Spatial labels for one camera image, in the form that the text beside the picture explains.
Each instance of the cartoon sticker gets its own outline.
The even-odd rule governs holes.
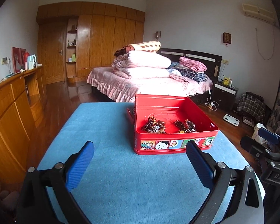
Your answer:
[[[211,144],[213,143],[214,139],[215,139],[215,136],[207,137],[207,138],[205,139],[205,142],[203,143],[203,145],[204,145],[204,146],[209,146],[209,145],[211,145]]]
[[[194,141],[195,141],[197,146],[203,146],[203,143],[205,141],[205,137],[204,138],[196,138]]]
[[[156,150],[165,150],[169,147],[169,141],[157,141],[155,145]]]
[[[141,141],[141,148],[140,150],[153,150],[155,149],[155,141]]]
[[[183,140],[171,140],[169,143],[169,149],[178,149],[181,147]]]
[[[182,143],[182,145],[181,145],[181,148],[186,148],[187,143],[188,143],[190,140],[195,141],[195,139],[186,139],[186,140],[183,141],[183,143]]]

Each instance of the screw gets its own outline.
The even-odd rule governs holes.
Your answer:
[[[29,167],[29,168],[28,168],[28,172],[29,172],[29,173],[33,173],[34,170],[35,170],[35,167]]]
[[[219,166],[219,168],[225,168],[226,164],[223,163],[222,161],[220,161],[220,162],[218,162],[218,166]]]
[[[249,171],[249,172],[252,172],[253,171],[253,168],[251,166],[247,166],[246,169]]]
[[[55,166],[54,166],[54,168],[56,168],[56,169],[61,169],[61,168],[63,168],[63,163],[62,163],[62,162],[56,163]]]

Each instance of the blue carpet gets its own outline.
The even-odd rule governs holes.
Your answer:
[[[92,224],[189,223],[209,193],[201,184],[186,153],[137,155],[133,126],[126,117],[132,103],[84,103],[50,145],[38,170],[78,152],[86,141],[94,143],[94,157],[78,187],[72,190]],[[231,168],[248,165],[219,132],[205,151]],[[214,223],[220,221],[232,194],[229,188]],[[51,188],[48,192],[60,221],[66,222]]]

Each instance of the electric kettle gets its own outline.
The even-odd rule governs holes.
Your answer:
[[[29,62],[32,62],[33,67],[35,67],[36,55],[29,55],[27,57],[27,64],[29,64]]]

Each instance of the red tin box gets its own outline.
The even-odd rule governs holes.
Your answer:
[[[151,134],[141,129],[150,116],[166,122],[167,134]],[[174,125],[177,119],[194,122],[197,132],[177,133],[179,129]],[[137,94],[133,120],[134,151],[141,155],[184,153],[189,140],[194,140],[200,149],[206,150],[212,146],[219,131],[214,122],[186,97]]]

